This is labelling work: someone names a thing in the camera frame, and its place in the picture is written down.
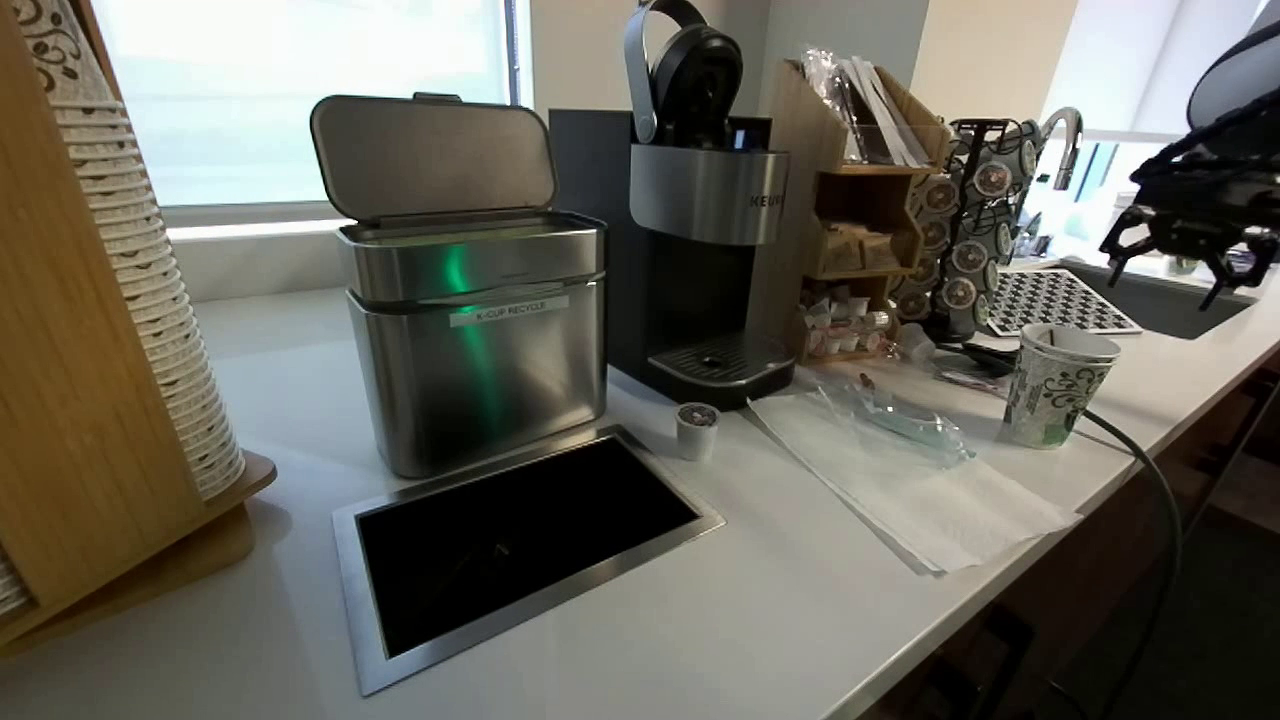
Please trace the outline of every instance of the wooden panel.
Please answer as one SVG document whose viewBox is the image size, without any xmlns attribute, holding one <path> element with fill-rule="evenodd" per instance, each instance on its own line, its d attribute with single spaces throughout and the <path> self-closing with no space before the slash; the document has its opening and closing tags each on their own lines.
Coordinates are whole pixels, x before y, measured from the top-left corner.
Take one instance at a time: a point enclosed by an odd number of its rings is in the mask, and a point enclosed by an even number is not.
<svg viewBox="0 0 1280 720">
<path fill-rule="evenodd" d="M 0 12 L 0 544 L 35 599 L 153 555 L 198 512 L 10 12 Z"/>
</svg>

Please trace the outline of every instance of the cup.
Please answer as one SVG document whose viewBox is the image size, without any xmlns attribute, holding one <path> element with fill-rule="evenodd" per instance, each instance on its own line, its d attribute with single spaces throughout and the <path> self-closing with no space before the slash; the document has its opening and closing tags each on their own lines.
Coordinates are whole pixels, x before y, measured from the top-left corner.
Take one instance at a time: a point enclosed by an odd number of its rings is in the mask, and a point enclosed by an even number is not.
<svg viewBox="0 0 1280 720">
<path fill-rule="evenodd" d="M 1116 356 L 1120 350 L 1095 333 L 1027 323 L 1008 381 L 1001 442 L 1024 450 L 1062 444 Z"/>
</svg>

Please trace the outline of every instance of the pod coffee maker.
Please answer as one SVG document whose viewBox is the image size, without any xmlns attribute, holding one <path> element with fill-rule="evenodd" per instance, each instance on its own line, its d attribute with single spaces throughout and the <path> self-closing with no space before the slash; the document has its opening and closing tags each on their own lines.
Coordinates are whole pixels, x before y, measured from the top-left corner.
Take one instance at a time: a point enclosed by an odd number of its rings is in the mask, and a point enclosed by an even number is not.
<svg viewBox="0 0 1280 720">
<path fill-rule="evenodd" d="M 646 66 L 642 30 L 681 32 Z M 604 356 L 672 402 L 739 407 L 794 370 L 801 310 L 767 277 L 782 159 L 767 121 L 729 115 L 739 43 L 686 0 L 646 0 L 622 30 L 633 112 L 551 107 L 556 207 L 604 221 Z"/>
</svg>

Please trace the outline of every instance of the countertop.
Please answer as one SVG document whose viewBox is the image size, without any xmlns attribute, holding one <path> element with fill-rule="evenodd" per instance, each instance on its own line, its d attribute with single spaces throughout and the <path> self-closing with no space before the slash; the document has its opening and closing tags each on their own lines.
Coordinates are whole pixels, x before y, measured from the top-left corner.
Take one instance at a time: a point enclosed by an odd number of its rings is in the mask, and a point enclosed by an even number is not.
<svg viewBox="0 0 1280 720">
<path fill-rule="evenodd" d="M 858 717 L 1001 587 L 1038 537 L 978 569 L 917 578 L 751 417 L 729 413 L 704 463 L 652 463 L 715 527 L 386 691 L 360 697 L 330 512 L 393 479 L 372 444 L 342 291 L 198 303 L 198 333 L 245 450 L 281 478 L 246 502 L 255 547 L 161 599 L 0 665 L 5 720 L 805 720 Z M 1090 413 L 1163 450 L 1280 340 L 1280 298 L 1198 340 L 1120 338 Z M 1095 428 L 1059 450 L 995 444 L 1001 402 L 890 377 L 956 413 L 978 457 L 1059 510 L 1105 506 L 1136 461 Z M 609 417 L 654 450 L 672 404 L 609 377 Z"/>
</svg>

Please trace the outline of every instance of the cable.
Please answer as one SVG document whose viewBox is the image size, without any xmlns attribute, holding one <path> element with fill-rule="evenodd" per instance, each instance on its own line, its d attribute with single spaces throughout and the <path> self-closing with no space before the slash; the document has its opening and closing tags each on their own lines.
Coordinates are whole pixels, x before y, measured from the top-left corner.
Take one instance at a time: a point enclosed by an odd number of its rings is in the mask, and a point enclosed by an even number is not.
<svg viewBox="0 0 1280 720">
<path fill-rule="evenodd" d="M 1155 635 L 1155 626 L 1159 626 L 1159 616 L 1163 616 L 1163 606 L 1167 606 L 1167 598 L 1172 598 L 1172 584 L 1177 584 L 1177 578 L 1182 572 L 1182 521 L 1181 521 L 1181 506 L 1177 506 L 1172 483 L 1167 483 L 1167 478 L 1159 473 L 1159 463 L 1155 463 L 1132 436 L 1123 436 L 1116 426 L 1108 426 L 1105 417 L 1095 417 L 1095 413 L 1088 413 L 1088 407 L 1084 407 L 1084 417 L 1088 417 L 1090 426 L 1101 426 L 1105 432 L 1112 432 L 1112 436 L 1155 478 L 1159 495 L 1163 495 L 1163 510 L 1167 510 L 1167 563 L 1163 563 L 1163 578 L 1159 578 L 1159 587 L 1155 587 L 1155 606 L 1153 606 L 1153 611 L 1149 611 L 1149 620 L 1142 620 L 1142 629 L 1138 629 L 1138 635 L 1136 635 L 1136 645 L 1132 645 L 1132 653 L 1128 653 L 1128 661 L 1123 661 L 1123 668 L 1120 668 L 1120 677 L 1116 677 L 1116 686 L 1112 686 L 1112 691 L 1108 691 L 1108 701 L 1105 701 L 1101 720 L 1108 720 L 1108 717 L 1116 713 L 1116 705 L 1120 705 L 1132 674 L 1136 674 L 1138 661 L 1149 657 L 1149 645 L 1153 645 L 1153 635 Z"/>
</svg>

